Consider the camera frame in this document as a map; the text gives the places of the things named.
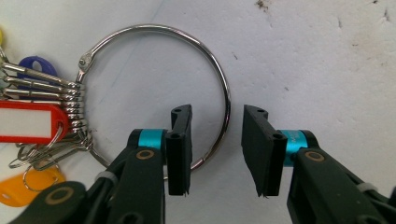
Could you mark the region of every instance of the white wall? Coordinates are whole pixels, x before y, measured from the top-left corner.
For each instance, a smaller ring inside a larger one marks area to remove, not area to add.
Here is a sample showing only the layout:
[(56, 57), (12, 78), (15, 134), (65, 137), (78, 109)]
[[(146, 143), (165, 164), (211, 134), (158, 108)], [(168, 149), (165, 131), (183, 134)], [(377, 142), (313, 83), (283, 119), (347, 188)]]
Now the white wall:
[[(323, 149), (389, 196), (396, 185), (396, 2), (0, 1), (9, 59), (39, 55), (74, 80), (78, 59), (113, 31), (161, 23), (202, 40), (218, 57), (233, 97), (222, 148), (193, 174), (191, 194), (167, 197), (168, 223), (290, 223), (291, 169), (279, 197), (257, 198), (240, 147), (243, 105), (270, 113), (278, 129), (307, 129)], [(170, 129), (170, 110), (193, 107), (194, 157), (219, 129), (219, 81), (191, 46), (162, 35), (131, 35), (103, 52), (86, 79), (86, 115), (99, 150), (115, 158), (131, 130)], [(0, 150), (0, 179), (16, 157)], [(61, 163), (87, 188), (104, 168), (89, 154)], [(0, 205), (0, 223), (21, 209)]]

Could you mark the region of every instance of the orange key tag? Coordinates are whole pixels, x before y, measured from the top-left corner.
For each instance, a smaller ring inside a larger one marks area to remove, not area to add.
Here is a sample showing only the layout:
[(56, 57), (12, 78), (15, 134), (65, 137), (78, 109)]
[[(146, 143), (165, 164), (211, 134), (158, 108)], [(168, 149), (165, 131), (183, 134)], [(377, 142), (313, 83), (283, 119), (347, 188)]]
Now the orange key tag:
[(11, 207), (25, 206), (31, 203), (41, 190), (64, 181), (64, 175), (56, 167), (44, 171), (30, 170), (0, 182), (0, 203)]
[(0, 101), (0, 142), (48, 144), (68, 132), (68, 118), (56, 105)]

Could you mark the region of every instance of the silver ring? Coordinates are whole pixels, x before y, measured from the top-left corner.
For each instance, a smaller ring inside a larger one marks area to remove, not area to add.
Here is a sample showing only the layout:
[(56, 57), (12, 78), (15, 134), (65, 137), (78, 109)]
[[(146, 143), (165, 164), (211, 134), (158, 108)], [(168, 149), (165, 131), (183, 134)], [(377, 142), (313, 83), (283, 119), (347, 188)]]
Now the silver ring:
[[(134, 34), (134, 33), (142, 33), (142, 32), (171, 35), (192, 44), (194, 47), (200, 50), (204, 54), (204, 56), (209, 60), (221, 82), (221, 87), (224, 95), (224, 103), (225, 103), (224, 118), (223, 118), (221, 130), (219, 131), (219, 135), (215, 140), (215, 142), (213, 143), (212, 147), (206, 152), (206, 154), (202, 158), (200, 158), (199, 160), (195, 161), (192, 164), (191, 169), (196, 170), (199, 167), (201, 167), (208, 159), (210, 159), (219, 149), (219, 145), (222, 139), (224, 138), (224, 135), (227, 132), (227, 128), (230, 123), (230, 115), (231, 115), (231, 94), (230, 94), (230, 87), (227, 84), (227, 79), (215, 55), (213, 55), (213, 53), (197, 38), (183, 31), (180, 31), (176, 28), (170, 26), (158, 25), (158, 24), (140, 24), (140, 25), (130, 26), (122, 30), (118, 30), (117, 32), (108, 35), (107, 37), (102, 39), (92, 49), (88, 50), (85, 54), (81, 56), (80, 60), (78, 61), (79, 71), (78, 71), (78, 76), (76, 78), (76, 82), (82, 84), (84, 77), (87, 75), (90, 68), (92, 67), (93, 60), (96, 54), (99, 53), (99, 51), (104, 49), (106, 46), (108, 46), (110, 43), (112, 43), (117, 37), (124, 34)], [(108, 162), (108, 160), (106, 160), (94, 148), (92, 148), (91, 154), (105, 167), (107, 167), (110, 164), (110, 162)]]

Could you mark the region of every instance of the white label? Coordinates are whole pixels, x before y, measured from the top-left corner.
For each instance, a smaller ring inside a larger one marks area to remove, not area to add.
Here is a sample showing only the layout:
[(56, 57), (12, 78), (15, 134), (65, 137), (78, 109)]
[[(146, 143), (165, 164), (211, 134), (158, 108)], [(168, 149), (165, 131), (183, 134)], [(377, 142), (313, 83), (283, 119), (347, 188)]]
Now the white label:
[(51, 138), (51, 112), (0, 108), (0, 135)]

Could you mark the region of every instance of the red key tag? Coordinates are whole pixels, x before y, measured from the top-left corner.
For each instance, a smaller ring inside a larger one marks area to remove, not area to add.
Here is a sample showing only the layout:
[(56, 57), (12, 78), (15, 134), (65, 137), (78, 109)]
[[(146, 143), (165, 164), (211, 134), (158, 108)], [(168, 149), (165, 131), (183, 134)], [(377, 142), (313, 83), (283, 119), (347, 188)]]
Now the red key tag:
[(68, 131), (68, 118), (56, 105), (0, 102), (0, 142), (48, 144)]

